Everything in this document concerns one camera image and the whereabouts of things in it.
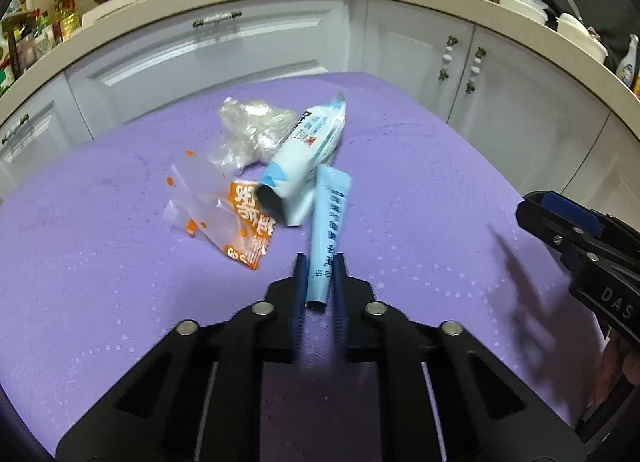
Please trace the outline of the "person right hand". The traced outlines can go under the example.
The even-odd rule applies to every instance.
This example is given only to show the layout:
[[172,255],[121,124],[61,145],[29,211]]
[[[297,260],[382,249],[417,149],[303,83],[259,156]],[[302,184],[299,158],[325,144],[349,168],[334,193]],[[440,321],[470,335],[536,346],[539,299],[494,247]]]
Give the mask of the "person right hand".
[[640,358],[638,352],[624,352],[620,334],[611,332],[598,369],[594,372],[588,406],[603,404],[611,394],[614,378],[623,375],[633,386],[639,385]]

